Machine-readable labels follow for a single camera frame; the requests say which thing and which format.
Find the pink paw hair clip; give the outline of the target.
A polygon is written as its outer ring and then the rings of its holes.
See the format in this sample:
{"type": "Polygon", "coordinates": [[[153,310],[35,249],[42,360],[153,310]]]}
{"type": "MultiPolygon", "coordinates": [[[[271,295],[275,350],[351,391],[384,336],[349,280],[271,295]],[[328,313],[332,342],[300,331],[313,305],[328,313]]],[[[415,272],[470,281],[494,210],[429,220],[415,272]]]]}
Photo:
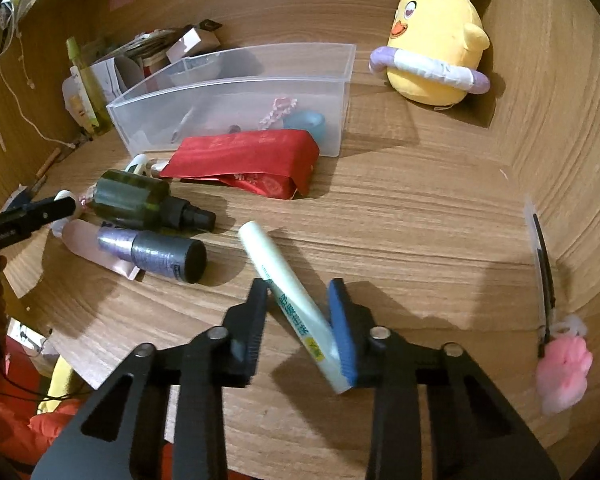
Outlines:
{"type": "Polygon", "coordinates": [[[539,289],[539,342],[535,387],[542,412],[555,415],[579,403],[588,390],[588,373],[593,355],[588,350],[588,328],[576,314],[557,318],[556,296],[550,256],[546,248],[540,217],[528,198],[524,203],[524,220],[539,289]]]}

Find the white pen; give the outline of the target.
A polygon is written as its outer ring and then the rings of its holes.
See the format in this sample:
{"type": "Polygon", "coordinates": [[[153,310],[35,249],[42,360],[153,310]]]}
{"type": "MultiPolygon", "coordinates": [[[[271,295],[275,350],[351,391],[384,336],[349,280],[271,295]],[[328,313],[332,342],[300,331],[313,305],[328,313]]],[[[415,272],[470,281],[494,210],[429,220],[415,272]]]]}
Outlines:
{"type": "Polygon", "coordinates": [[[183,116],[183,118],[181,119],[181,121],[178,123],[178,125],[175,127],[172,136],[171,136],[171,143],[174,144],[183,134],[185,127],[187,126],[187,124],[189,123],[189,121],[196,115],[196,106],[192,106],[188,112],[183,116]]]}

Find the yellow oil spray bottle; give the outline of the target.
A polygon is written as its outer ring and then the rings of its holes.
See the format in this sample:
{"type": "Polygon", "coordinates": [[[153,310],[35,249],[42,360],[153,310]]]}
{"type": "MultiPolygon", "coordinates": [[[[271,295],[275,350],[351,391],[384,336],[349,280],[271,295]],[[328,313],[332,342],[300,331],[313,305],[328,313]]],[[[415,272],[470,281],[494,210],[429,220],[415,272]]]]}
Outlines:
{"type": "Polygon", "coordinates": [[[111,122],[107,112],[106,102],[104,101],[104,96],[102,95],[102,89],[99,87],[99,83],[95,78],[91,67],[85,63],[81,49],[76,42],[76,38],[68,38],[66,40],[66,47],[68,58],[72,63],[72,66],[76,66],[80,71],[82,82],[99,121],[100,127],[95,133],[104,134],[110,129],[111,122]]]}

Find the white paper boxes stack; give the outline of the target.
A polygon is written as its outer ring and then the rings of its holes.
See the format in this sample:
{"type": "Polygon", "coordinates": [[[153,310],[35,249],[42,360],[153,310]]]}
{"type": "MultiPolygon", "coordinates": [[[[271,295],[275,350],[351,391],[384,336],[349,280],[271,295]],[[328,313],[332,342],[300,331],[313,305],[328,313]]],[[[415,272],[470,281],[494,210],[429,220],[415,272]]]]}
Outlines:
{"type": "MultiPolygon", "coordinates": [[[[73,105],[73,103],[78,102],[79,97],[75,71],[72,68],[70,76],[62,82],[62,96],[67,112],[75,120],[79,120],[78,109],[73,105]]],[[[145,78],[144,72],[137,62],[124,55],[99,61],[91,66],[91,71],[98,81],[106,104],[122,96],[129,88],[134,87],[145,78]]]]}

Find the small pink white box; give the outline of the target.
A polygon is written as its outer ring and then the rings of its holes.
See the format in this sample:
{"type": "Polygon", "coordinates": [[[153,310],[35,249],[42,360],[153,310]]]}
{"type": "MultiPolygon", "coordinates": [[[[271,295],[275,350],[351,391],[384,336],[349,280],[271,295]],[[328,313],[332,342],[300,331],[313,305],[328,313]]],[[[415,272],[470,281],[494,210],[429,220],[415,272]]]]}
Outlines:
{"type": "Polygon", "coordinates": [[[193,26],[166,50],[166,58],[170,64],[173,64],[181,58],[213,52],[219,47],[221,47],[220,40],[214,32],[193,26]]]}

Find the yellow chick plush toy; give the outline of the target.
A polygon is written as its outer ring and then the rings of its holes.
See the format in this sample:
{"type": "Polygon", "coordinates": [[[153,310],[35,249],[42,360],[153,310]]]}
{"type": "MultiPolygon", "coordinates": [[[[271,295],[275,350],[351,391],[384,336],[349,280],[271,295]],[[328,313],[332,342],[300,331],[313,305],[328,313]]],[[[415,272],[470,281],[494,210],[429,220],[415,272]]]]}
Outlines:
{"type": "Polygon", "coordinates": [[[400,0],[387,44],[372,51],[368,67],[405,99],[449,108],[490,90],[478,71],[490,44],[470,0],[400,0]]]}

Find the mint blue tube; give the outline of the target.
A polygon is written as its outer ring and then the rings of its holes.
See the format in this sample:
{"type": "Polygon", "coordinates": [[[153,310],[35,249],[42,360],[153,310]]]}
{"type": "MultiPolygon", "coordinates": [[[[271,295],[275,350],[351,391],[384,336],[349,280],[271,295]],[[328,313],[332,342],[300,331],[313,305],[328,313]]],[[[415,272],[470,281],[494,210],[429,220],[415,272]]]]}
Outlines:
{"type": "Polygon", "coordinates": [[[139,174],[140,176],[151,176],[151,160],[145,154],[136,155],[125,167],[125,171],[129,174],[139,174]]]}

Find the stack of books papers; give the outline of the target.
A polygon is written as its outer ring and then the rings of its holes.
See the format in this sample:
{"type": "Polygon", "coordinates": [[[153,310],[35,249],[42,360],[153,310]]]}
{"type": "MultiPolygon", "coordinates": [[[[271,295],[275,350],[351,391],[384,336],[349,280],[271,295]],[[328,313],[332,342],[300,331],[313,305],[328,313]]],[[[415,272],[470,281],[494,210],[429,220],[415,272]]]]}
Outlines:
{"type": "Polygon", "coordinates": [[[108,58],[117,58],[126,56],[127,58],[146,58],[152,54],[171,47],[172,44],[181,38],[190,29],[189,26],[180,28],[155,29],[151,32],[142,32],[134,39],[114,48],[107,54],[98,59],[98,62],[108,60],[108,58]]]}

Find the clear plastic storage box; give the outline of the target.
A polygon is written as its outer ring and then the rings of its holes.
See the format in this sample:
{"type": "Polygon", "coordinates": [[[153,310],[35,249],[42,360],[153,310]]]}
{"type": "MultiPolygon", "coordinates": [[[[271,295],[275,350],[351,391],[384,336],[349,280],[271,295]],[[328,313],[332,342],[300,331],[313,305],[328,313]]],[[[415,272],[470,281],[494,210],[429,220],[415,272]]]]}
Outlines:
{"type": "Polygon", "coordinates": [[[261,44],[194,56],[216,55],[218,78],[174,86],[170,65],[136,84],[108,106],[131,155],[173,152],[190,136],[218,136],[252,130],[283,129],[298,110],[325,116],[321,155],[336,157],[349,104],[356,47],[334,42],[261,44]],[[181,137],[171,136],[196,106],[181,137]]]}

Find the dark green spray bottle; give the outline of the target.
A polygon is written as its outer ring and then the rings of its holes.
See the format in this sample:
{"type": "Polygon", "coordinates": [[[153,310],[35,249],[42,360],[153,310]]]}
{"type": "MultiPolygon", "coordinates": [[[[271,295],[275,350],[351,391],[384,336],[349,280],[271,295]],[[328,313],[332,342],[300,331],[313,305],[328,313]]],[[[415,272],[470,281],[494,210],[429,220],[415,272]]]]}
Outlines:
{"type": "Polygon", "coordinates": [[[173,196],[166,181],[109,169],[87,191],[85,203],[102,220],[132,230],[211,232],[216,215],[173,196]]]}

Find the red paper envelope packet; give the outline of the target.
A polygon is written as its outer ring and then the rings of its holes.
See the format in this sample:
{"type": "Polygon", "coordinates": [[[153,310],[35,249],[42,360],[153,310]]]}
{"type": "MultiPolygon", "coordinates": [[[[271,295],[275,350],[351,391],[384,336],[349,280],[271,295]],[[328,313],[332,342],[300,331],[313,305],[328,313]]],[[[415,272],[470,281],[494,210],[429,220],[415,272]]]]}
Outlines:
{"type": "Polygon", "coordinates": [[[192,136],[160,171],[168,179],[218,181],[278,200],[309,194],[320,149],[306,130],[192,136]]]}

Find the blue washi tape roll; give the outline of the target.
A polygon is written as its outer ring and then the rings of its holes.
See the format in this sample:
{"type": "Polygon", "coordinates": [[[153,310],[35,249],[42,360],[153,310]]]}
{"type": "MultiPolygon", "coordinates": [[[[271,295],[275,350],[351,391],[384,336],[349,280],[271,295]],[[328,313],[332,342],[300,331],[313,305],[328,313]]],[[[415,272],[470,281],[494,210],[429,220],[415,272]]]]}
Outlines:
{"type": "Polygon", "coordinates": [[[324,141],[326,134],[325,116],[314,110],[298,110],[283,119],[285,129],[306,130],[317,144],[324,141]]]}

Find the purple black cosmetic bottle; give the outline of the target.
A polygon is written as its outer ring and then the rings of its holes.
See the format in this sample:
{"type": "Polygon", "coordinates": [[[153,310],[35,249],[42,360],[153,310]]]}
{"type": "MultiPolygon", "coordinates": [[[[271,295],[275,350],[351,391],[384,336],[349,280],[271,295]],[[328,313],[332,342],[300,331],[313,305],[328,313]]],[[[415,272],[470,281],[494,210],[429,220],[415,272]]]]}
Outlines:
{"type": "Polygon", "coordinates": [[[204,243],[188,237],[103,226],[97,241],[101,250],[142,271],[187,284],[197,283],[208,263],[204,243]]]}

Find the pale green tube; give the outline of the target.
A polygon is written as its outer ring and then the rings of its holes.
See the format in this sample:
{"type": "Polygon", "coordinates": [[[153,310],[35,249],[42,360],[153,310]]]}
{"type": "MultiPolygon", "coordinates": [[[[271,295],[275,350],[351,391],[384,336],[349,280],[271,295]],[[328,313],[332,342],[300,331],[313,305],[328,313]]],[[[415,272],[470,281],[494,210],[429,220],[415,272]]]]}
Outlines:
{"type": "Polygon", "coordinates": [[[238,237],[260,278],[271,289],[279,309],[332,390],[337,394],[348,391],[351,386],[342,374],[332,329],[272,238],[255,221],[243,224],[238,237]]]}

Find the white green lotion tube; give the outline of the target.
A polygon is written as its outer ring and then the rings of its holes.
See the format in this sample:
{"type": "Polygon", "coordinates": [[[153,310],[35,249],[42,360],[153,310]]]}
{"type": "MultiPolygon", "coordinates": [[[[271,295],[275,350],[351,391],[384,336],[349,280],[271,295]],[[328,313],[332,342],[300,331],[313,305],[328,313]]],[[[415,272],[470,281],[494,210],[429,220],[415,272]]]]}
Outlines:
{"type": "Polygon", "coordinates": [[[76,66],[72,66],[70,73],[71,80],[76,87],[76,97],[72,99],[74,107],[81,117],[82,122],[84,122],[85,129],[90,133],[95,133],[100,125],[82,82],[80,71],[76,66]]]}

